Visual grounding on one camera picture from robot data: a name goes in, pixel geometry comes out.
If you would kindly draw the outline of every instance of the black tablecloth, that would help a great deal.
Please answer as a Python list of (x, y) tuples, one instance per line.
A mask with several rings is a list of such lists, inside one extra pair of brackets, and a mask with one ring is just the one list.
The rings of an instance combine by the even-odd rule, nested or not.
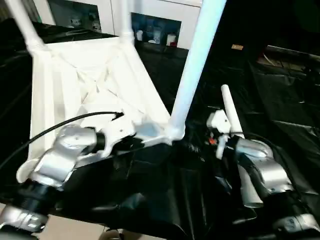
[[(35, 24), (45, 43), (112, 37)], [(32, 58), (12, 19), (0, 24), (0, 123), (2, 158), (29, 138)], [(187, 50), (137, 43), (136, 49), (168, 111), (172, 111)], [(220, 87), (228, 84), (245, 132), (260, 134), (286, 151), (286, 167), (320, 219), (319, 74), (304, 74), (246, 62), (237, 52), (212, 51), (186, 122), (174, 146), (157, 145), (78, 169), (54, 214), (168, 239), (238, 238), (269, 227), (263, 210), (254, 221), (234, 226), (233, 200), (220, 166), (204, 145), (209, 114), (223, 108)], [(7, 203), (27, 150), (0, 169), (0, 197)]]

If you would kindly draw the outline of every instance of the table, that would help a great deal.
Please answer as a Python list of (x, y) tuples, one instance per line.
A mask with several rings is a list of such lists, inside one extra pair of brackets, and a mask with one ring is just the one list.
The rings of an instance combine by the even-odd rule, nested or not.
[[(89, 30), (35, 23), (45, 43), (108, 38)], [(0, 24), (0, 114), (2, 158), (29, 138), (32, 58), (12, 19)], [(137, 43), (137, 51), (171, 112), (188, 51)], [(263, 235), (258, 218), (234, 225), (239, 211), (220, 181), (222, 172), (204, 145), (209, 114), (223, 108), (228, 84), (244, 132), (260, 134), (287, 152), (286, 162), (305, 200), (320, 217), (319, 76), (247, 62), (211, 51), (186, 122), (185, 138), (173, 147), (156, 145), (78, 169), (55, 212), (110, 228), (168, 239), (220, 239)], [(10, 202), (15, 174), (27, 151), (0, 169), (0, 200)]]

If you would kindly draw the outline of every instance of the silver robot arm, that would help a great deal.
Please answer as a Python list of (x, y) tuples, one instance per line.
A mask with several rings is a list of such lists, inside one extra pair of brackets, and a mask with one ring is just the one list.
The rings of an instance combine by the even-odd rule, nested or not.
[(23, 239), (24, 236), (28, 239), (25, 233), (31, 235), (42, 232), (50, 210), (59, 200), (64, 184), (77, 164), (87, 158), (94, 158), (95, 162), (102, 160), (110, 154), (110, 147), (121, 139), (113, 138), (110, 143), (107, 138), (106, 132), (96, 132), (93, 128), (78, 125), (63, 127), (52, 148), (39, 158), (28, 180), (21, 184), (13, 203), (2, 211), (0, 236), (8, 232), (17, 234), (18, 230), (24, 234), (16, 235), (17, 239)]
[(315, 217), (297, 197), (286, 170), (274, 159), (272, 149), (261, 141), (239, 137), (227, 148), (250, 176), (251, 182), (263, 201), (272, 228), (282, 234), (320, 233)]

